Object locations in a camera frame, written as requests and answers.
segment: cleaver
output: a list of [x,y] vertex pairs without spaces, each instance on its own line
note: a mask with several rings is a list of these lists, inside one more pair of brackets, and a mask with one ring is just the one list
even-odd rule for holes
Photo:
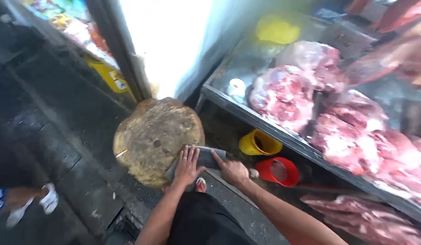
[[[216,170],[221,170],[220,166],[218,165],[217,161],[213,158],[210,150],[214,150],[215,153],[224,161],[226,159],[226,151],[221,149],[215,149],[210,147],[199,147],[196,146],[196,148],[200,149],[200,155],[197,160],[197,167],[205,166],[207,168],[213,168]],[[179,157],[177,157],[173,164],[171,164],[170,168],[165,173],[165,177],[172,181],[174,179],[174,174],[176,171],[177,163],[179,161]]]

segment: yellow bucket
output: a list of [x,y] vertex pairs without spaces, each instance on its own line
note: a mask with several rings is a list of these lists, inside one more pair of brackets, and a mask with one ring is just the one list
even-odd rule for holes
[[240,150],[247,155],[267,155],[271,156],[277,154],[283,148],[283,145],[276,139],[268,136],[260,130],[253,130],[239,140]]
[[124,93],[128,91],[126,81],[124,81],[120,77],[120,74],[118,74],[118,72],[109,65],[103,62],[95,61],[90,57],[86,57],[85,61],[88,66],[99,72],[99,75],[105,80],[112,91],[116,93]]

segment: sneaker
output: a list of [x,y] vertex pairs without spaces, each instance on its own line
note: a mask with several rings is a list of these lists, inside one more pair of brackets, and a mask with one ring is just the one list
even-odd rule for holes
[[20,222],[20,220],[23,218],[23,215],[25,215],[25,210],[33,200],[34,198],[29,199],[23,208],[14,209],[10,212],[10,216],[7,219],[7,228],[12,228]]
[[42,189],[47,188],[49,193],[40,200],[40,205],[43,206],[45,214],[51,214],[58,206],[58,193],[55,191],[55,186],[48,183]]

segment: wooden chopping block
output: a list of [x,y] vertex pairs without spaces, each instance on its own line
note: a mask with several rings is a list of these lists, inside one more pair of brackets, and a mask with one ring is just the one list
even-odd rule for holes
[[184,145],[204,145],[204,131],[195,111],[170,97],[146,99],[120,123],[114,135],[117,162],[143,185],[169,184],[165,172]]

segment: plastic bucket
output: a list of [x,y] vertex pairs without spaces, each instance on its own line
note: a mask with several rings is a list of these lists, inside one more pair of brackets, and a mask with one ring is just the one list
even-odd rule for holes
[[247,155],[267,155],[271,156],[277,154],[283,148],[283,145],[276,139],[268,136],[260,130],[253,130],[239,140],[240,150]]
[[[283,164],[284,167],[276,168],[273,164]],[[256,164],[256,170],[262,180],[279,183],[282,186],[291,187],[298,184],[300,174],[294,163],[284,157],[273,157]]]

